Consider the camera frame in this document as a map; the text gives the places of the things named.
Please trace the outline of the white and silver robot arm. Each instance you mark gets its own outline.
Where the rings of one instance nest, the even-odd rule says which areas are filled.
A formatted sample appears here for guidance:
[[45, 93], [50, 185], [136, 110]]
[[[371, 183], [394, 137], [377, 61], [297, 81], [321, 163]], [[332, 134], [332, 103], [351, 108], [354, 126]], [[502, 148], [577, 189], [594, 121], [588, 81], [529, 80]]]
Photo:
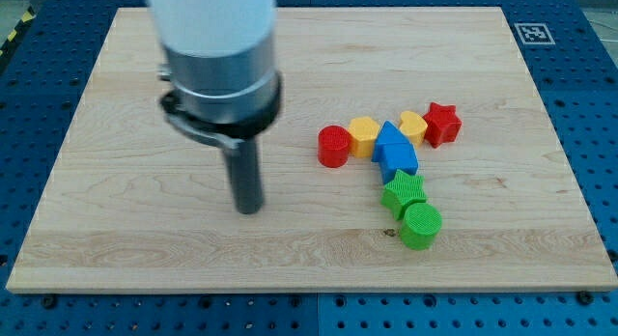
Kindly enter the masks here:
[[280, 108], [276, 0], [146, 0], [166, 56], [167, 122], [199, 143], [235, 150]]

